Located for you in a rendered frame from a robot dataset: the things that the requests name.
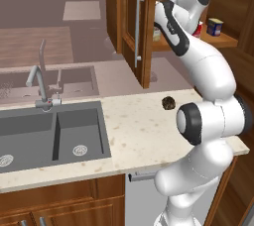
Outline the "wooden wall cabinet door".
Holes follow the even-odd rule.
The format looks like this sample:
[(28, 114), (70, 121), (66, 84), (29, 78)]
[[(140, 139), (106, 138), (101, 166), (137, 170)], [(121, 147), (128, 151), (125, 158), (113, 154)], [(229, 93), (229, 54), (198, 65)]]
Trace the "wooden wall cabinet door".
[(122, 54), (143, 88), (150, 85), (156, 0), (140, 3), (139, 51), (142, 58), (134, 66), (136, 0), (122, 0)]

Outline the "wooden base cabinet door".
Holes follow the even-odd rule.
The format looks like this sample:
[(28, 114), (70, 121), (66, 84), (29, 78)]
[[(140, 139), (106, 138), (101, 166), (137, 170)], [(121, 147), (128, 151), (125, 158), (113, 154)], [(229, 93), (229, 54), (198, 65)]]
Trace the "wooden base cabinet door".
[(22, 226), (22, 220), (26, 220), (28, 226), (37, 226), (30, 212), (0, 215), (0, 226)]
[(125, 196), (41, 209), (33, 216), (47, 226), (125, 226)]

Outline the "white dishwasher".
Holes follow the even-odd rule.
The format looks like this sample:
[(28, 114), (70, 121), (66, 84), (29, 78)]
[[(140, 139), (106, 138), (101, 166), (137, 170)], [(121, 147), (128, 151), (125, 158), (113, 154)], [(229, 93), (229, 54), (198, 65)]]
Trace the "white dishwasher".
[[(194, 204), (193, 216), (201, 225), (204, 225), (217, 187), (216, 182)], [(154, 226), (166, 203), (167, 197), (157, 191), (152, 179), (130, 181), (129, 174), (125, 175), (125, 226)]]

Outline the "brown round lump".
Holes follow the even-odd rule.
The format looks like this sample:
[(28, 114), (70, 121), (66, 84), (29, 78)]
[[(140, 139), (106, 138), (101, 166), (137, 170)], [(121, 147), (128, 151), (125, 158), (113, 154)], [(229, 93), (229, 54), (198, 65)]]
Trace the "brown round lump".
[(176, 108), (176, 101), (173, 97), (167, 96), (162, 100), (162, 105), (165, 110), (173, 110)]

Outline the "wooden wall cabinet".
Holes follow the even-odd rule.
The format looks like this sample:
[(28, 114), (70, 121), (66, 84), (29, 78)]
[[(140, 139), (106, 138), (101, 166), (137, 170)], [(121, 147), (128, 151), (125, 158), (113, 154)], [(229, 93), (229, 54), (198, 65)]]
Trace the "wooden wall cabinet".
[[(223, 22), (222, 33), (212, 37), (202, 33), (201, 38), (216, 48), (239, 46), (250, 50), (254, 43), (251, 31), (254, 25), (250, 18), (254, 15), (254, 0), (210, 0), (208, 8), (202, 13), (201, 20), (217, 18)], [(107, 33), (115, 50), (122, 54), (122, 0), (106, 0)], [(165, 52), (169, 45), (164, 39), (153, 42), (153, 52)]]

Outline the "grey double sink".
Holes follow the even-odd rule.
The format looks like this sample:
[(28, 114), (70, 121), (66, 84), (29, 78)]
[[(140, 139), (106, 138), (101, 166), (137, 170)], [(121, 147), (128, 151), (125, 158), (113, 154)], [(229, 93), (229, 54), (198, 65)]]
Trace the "grey double sink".
[(99, 101), (0, 111), (0, 173), (110, 156)]

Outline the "wooden drawer front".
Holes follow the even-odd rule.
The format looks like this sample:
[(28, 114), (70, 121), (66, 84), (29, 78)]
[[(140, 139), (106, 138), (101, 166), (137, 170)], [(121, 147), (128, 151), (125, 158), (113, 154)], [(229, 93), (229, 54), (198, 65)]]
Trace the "wooden drawer front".
[(0, 213), (78, 198), (94, 198), (93, 180), (75, 181), (27, 190), (0, 193)]

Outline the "pale yellow can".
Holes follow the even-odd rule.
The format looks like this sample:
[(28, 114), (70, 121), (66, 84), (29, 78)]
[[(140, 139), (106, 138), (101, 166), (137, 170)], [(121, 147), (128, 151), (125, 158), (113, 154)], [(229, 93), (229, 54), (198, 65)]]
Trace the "pale yellow can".
[(153, 42), (158, 42), (161, 39), (161, 31), (154, 27), (153, 29)]

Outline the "blue can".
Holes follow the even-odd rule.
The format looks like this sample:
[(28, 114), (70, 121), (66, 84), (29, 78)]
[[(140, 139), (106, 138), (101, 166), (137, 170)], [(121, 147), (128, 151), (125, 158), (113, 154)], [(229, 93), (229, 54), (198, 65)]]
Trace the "blue can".
[(206, 32), (211, 36), (218, 37), (221, 33), (223, 22), (216, 18), (209, 18)]

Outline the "silver tap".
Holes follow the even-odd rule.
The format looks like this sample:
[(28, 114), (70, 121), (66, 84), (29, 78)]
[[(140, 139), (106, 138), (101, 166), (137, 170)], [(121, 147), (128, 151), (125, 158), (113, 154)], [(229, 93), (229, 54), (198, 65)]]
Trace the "silver tap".
[(36, 79), (39, 83), (39, 88), (41, 91), (41, 100), (37, 100), (35, 102), (36, 108), (41, 108), (44, 112), (50, 111), (54, 106), (59, 106), (62, 104), (62, 100), (58, 97), (57, 99), (48, 98), (46, 94), (46, 88), (44, 85), (43, 75), (41, 69), (34, 65), (29, 73), (28, 79), (26, 81), (26, 85), (31, 87), (33, 85), (33, 81)]

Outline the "red can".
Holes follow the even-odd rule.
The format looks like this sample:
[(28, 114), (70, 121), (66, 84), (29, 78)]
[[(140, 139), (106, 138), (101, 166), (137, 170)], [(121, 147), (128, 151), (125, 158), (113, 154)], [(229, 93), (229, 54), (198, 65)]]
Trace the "red can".
[(200, 38), (201, 30), (202, 30), (202, 24), (203, 24), (202, 21), (199, 21), (199, 22), (198, 22), (197, 28), (196, 28), (196, 30), (194, 31), (194, 33), (192, 34), (194, 37)]

